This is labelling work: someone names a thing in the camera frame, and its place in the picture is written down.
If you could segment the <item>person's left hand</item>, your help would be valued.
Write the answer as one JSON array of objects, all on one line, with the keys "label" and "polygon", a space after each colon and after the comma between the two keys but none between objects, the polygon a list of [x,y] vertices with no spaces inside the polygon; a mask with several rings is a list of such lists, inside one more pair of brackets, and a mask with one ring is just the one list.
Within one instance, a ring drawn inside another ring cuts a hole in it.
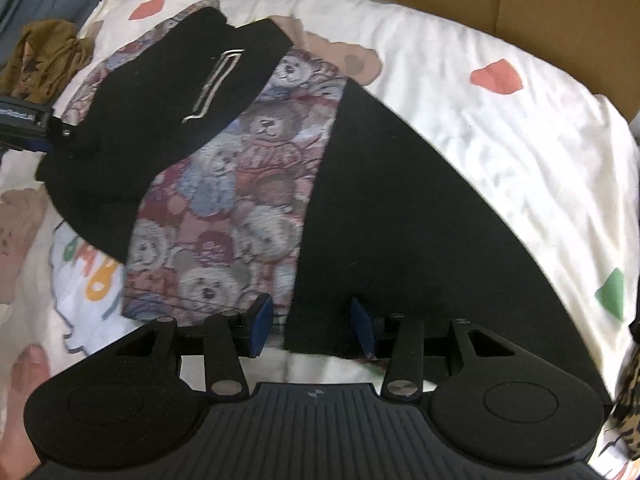
[{"label": "person's left hand", "polygon": [[24,424],[28,398],[50,378],[47,353],[36,344],[14,362],[6,399],[6,426],[1,438],[1,478],[25,479],[40,464]]}]

